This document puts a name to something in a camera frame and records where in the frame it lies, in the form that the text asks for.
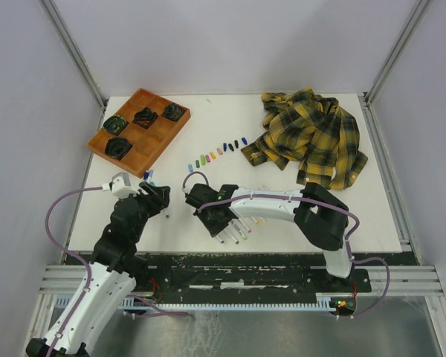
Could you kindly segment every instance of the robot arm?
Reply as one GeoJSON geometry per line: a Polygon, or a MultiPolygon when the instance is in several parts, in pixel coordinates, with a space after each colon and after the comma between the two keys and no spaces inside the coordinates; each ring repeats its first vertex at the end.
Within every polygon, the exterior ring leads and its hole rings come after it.
{"type": "Polygon", "coordinates": [[[168,207],[170,187],[153,187],[142,182],[135,189],[126,173],[116,175],[105,186],[119,200],[110,223],[94,246],[89,264],[91,282],[86,275],[45,337],[29,342],[26,349],[29,357],[89,357],[125,296],[138,283],[147,281],[147,262],[135,256],[135,245],[147,220],[168,207]]]}
{"type": "Polygon", "coordinates": [[[237,185],[224,184],[217,192],[205,184],[195,184],[186,194],[186,203],[197,208],[194,213],[212,237],[221,233],[232,219],[260,216],[294,222],[310,243],[323,250],[327,272],[346,279],[352,271],[343,233],[348,224],[347,215],[327,207],[317,207],[301,199],[317,200],[342,210],[348,207],[315,183],[304,190],[268,192],[249,190],[237,185]],[[231,201],[236,197],[245,197],[231,201]],[[211,202],[226,201],[222,205],[199,208],[211,202]]]}

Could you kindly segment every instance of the brown tray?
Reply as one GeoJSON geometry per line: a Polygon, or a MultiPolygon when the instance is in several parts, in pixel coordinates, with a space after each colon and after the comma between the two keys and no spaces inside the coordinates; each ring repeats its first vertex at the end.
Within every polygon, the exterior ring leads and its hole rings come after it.
{"type": "Polygon", "coordinates": [[[115,113],[115,115],[119,115],[129,122],[118,137],[127,138],[132,144],[132,148],[120,160],[107,156],[105,153],[106,144],[109,139],[116,135],[107,132],[104,128],[99,129],[88,142],[88,148],[101,158],[110,161],[132,175],[142,178],[143,174],[154,164],[155,160],[170,144],[170,141],[190,119],[190,110],[177,103],[184,110],[180,119],[174,122],[163,117],[165,107],[171,103],[170,100],[144,89],[139,89],[115,113]],[[150,124],[148,129],[132,122],[134,114],[146,107],[158,114],[157,119],[150,124]]]}

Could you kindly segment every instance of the plaid shirt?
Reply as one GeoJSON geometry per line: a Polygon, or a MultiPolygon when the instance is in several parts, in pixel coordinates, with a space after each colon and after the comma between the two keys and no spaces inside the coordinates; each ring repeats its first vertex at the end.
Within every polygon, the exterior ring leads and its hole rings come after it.
{"type": "Polygon", "coordinates": [[[300,161],[298,184],[317,182],[336,190],[354,184],[368,158],[358,151],[357,121],[337,99],[315,95],[310,88],[261,98],[269,111],[262,122],[266,132],[242,149],[253,166],[274,161],[284,170],[289,160],[300,161]]]}

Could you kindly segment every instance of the white table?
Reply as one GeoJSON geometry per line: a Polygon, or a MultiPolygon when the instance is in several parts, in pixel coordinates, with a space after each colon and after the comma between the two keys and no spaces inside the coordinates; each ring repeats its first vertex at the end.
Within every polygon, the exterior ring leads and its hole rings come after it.
{"type": "MultiPolygon", "coordinates": [[[[361,220],[360,228],[351,238],[355,252],[400,252],[401,246],[395,223],[390,211],[387,195],[375,160],[372,144],[367,132],[361,105],[356,94],[323,94],[336,97],[340,105],[352,113],[361,132],[360,149],[369,161],[352,187],[331,192],[349,206],[361,220]]],[[[246,137],[253,142],[262,133],[262,119],[265,112],[259,95],[178,95],[168,99],[180,103],[191,110],[192,117],[177,134],[172,143],[154,163],[153,181],[157,185],[169,185],[169,214],[150,219],[144,228],[138,250],[140,252],[166,253],[316,253],[320,250],[311,245],[299,228],[290,222],[268,220],[264,224],[254,225],[246,220],[253,229],[247,241],[239,245],[227,239],[220,244],[210,238],[200,221],[192,216],[194,209],[184,203],[181,184],[189,173],[188,164],[195,169],[195,160],[200,154],[213,151],[217,159],[201,167],[207,175],[210,185],[219,189],[222,184],[237,184],[242,187],[257,189],[266,185],[271,190],[302,189],[296,184],[299,163],[291,162],[284,171],[274,163],[267,162],[252,167],[240,151],[226,152],[223,156],[216,152],[224,141],[246,137]]],[[[111,97],[105,118],[113,115],[127,100],[127,97],[111,97]]],[[[100,186],[109,182],[121,169],[110,162],[94,155],[89,169],[86,187],[100,186]]],[[[138,178],[131,175],[133,184],[138,178]]],[[[193,176],[188,181],[192,186],[201,181],[193,176]]],[[[80,202],[69,248],[92,251],[100,238],[104,227],[109,223],[116,198],[110,192],[84,193],[80,202]]]]}

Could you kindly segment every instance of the folded cloth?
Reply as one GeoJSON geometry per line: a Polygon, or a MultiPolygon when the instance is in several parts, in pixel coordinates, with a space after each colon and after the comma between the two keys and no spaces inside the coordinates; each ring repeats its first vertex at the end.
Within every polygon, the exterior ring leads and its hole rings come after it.
{"type": "Polygon", "coordinates": [[[289,160],[300,161],[298,184],[316,182],[335,190],[354,184],[368,158],[358,150],[357,121],[337,99],[315,95],[310,88],[264,93],[261,99],[269,112],[262,122],[266,132],[242,148],[253,166],[274,161],[284,170],[289,160]]]}

